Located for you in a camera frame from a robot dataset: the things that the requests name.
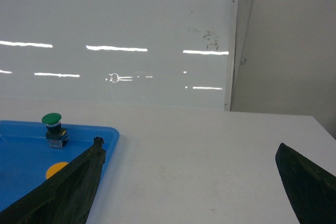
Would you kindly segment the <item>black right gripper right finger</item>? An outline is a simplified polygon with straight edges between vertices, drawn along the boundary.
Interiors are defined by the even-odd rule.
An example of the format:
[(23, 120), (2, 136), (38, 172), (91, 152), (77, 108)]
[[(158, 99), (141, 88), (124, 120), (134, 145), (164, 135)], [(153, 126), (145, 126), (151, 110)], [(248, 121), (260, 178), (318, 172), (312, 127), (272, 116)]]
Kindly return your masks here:
[(299, 223), (335, 223), (335, 176), (284, 143), (275, 162)]

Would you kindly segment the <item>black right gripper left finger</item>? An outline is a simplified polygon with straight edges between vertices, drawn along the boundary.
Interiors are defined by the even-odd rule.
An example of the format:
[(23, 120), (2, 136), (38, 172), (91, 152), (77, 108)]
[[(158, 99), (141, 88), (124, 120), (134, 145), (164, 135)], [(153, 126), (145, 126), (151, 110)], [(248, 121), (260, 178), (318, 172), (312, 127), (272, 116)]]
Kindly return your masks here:
[(86, 223), (101, 179), (103, 138), (1, 211), (1, 223)]

